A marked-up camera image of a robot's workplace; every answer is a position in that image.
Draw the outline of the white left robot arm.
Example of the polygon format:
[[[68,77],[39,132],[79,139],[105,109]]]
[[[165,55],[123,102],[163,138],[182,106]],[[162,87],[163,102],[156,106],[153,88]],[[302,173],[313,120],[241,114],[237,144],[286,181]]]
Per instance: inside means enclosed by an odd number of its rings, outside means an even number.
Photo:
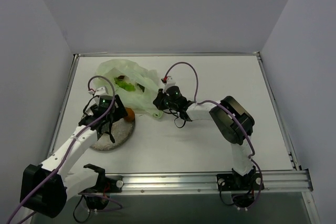
[[[86,108],[91,114],[81,119],[70,138],[41,164],[29,165],[24,170],[21,206],[54,218],[67,200],[76,195],[90,196],[89,206],[101,210],[106,204],[98,203],[97,199],[103,193],[121,192],[122,177],[108,178],[105,170],[96,165],[86,164],[81,171],[68,174],[101,137],[107,135],[114,143],[112,125],[128,115],[118,95],[100,95],[96,104]]]

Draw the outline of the pale green plastic bag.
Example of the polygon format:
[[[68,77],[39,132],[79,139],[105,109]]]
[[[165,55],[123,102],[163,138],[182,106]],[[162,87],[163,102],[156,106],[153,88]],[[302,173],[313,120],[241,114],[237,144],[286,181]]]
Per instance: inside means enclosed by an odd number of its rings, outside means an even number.
[[[131,108],[135,113],[146,113],[155,119],[162,117],[163,112],[153,104],[160,88],[156,70],[148,70],[131,60],[112,59],[101,63],[95,75],[104,76],[111,81],[125,107]],[[128,92],[117,86],[114,78],[118,76],[125,76],[124,81],[133,84],[136,90]]]

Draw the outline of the orange fake fruit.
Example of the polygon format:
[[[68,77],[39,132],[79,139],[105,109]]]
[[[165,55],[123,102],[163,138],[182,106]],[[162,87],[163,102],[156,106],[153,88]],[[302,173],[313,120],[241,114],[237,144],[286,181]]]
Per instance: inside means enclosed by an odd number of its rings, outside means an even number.
[[[133,122],[135,120],[135,113],[131,108],[125,108],[127,116],[124,118],[127,122]]]

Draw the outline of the green fake grapes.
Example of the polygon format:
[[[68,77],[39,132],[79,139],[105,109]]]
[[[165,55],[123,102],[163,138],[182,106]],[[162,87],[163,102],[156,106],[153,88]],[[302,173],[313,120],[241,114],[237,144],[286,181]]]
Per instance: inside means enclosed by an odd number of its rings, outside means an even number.
[[[119,86],[120,88],[122,88],[122,89],[124,89],[128,92],[134,92],[136,90],[136,88],[133,84],[128,83],[128,82],[124,81],[123,79],[114,78],[114,81],[115,81],[117,86]]]

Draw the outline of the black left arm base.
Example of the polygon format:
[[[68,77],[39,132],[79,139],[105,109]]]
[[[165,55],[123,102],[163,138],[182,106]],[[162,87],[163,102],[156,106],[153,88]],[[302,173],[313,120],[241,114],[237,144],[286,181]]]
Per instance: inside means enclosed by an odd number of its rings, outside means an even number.
[[[99,179],[97,184],[80,192],[88,209],[96,212],[109,212],[123,209],[123,205],[110,197],[111,193],[121,193],[123,177],[112,176]]]

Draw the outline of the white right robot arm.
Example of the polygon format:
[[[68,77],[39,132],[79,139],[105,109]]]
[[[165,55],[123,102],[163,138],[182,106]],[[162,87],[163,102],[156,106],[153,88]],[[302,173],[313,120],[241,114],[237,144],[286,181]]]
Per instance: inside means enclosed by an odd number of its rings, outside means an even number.
[[[244,189],[251,184],[250,172],[254,169],[251,159],[255,150],[250,137],[255,121],[232,96],[218,102],[196,102],[182,96],[179,87],[171,86],[166,91],[159,89],[153,104],[161,111],[176,112],[184,121],[213,121],[224,139],[231,144],[235,186]]]

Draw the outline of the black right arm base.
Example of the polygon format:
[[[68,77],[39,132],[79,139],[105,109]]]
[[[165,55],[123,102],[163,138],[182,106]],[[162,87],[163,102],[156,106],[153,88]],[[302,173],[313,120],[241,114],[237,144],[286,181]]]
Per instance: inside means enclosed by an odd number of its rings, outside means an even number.
[[[253,171],[244,176],[235,171],[230,174],[217,174],[216,179],[221,202],[234,206],[237,210],[250,209],[265,189],[260,173]]]

